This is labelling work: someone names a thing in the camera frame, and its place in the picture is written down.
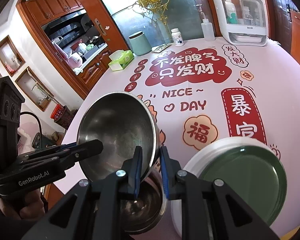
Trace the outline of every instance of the white bottle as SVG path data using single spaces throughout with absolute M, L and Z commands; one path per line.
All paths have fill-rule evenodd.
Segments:
M 178 28 L 172 29 L 171 32 L 172 32 L 171 36 L 173 38 L 173 41 L 174 41 L 176 47 L 183 46 L 184 42 L 183 42 L 181 32 L 179 31 L 179 29 Z
M 226 11 L 227 11 L 227 21 L 230 24 L 238 24 L 237 19 L 237 11 L 235 9 L 234 4 L 231 2 L 231 0 L 225 1 Z
M 214 37 L 212 23 L 209 22 L 208 19 L 203 19 L 203 23 L 201 24 L 203 36 L 205 41 L 214 41 L 216 38 Z

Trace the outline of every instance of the shelf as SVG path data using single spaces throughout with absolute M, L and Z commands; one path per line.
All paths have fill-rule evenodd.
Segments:
M 38 79 L 38 77 L 33 73 L 31 68 L 27 67 L 16 79 L 17 85 L 21 90 L 31 99 L 31 101 L 40 108 L 41 111 L 45 111 L 51 102 L 53 94 L 46 88 L 44 84 Z
M 9 36 L 0 41 L 0 61 L 10 76 L 13 76 L 25 63 Z

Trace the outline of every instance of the metal bowl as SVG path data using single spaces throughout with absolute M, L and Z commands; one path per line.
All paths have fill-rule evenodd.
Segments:
M 99 98 L 84 114 L 77 144 L 98 139 L 101 154 L 80 161 L 90 181 L 104 179 L 131 159 L 136 146 L 141 146 L 141 179 L 147 177 L 159 154 L 159 129 L 147 106 L 136 96 L 113 92 Z
M 162 179 L 156 170 L 140 184 L 136 200 L 121 201 L 121 227 L 130 235 L 149 231 L 159 223 L 167 208 Z

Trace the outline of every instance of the red container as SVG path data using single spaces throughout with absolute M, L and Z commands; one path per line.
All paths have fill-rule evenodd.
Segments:
M 56 114 L 54 122 L 68 130 L 74 115 L 67 106 L 64 106 L 63 108 L 64 109 L 60 113 Z
M 50 116 L 51 119 L 56 119 L 56 115 L 62 111 L 63 112 L 64 108 L 60 105 L 60 104 L 57 104 L 56 107 L 54 108 L 54 110 L 52 111 L 52 114 Z

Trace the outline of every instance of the storage box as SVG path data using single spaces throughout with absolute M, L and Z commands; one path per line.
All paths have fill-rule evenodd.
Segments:
M 131 50 L 121 53 L 116 51 L 110 55 L 112 61 L 108 64 L 112 71 L 123 70 L 133 59 L 134 55 Z

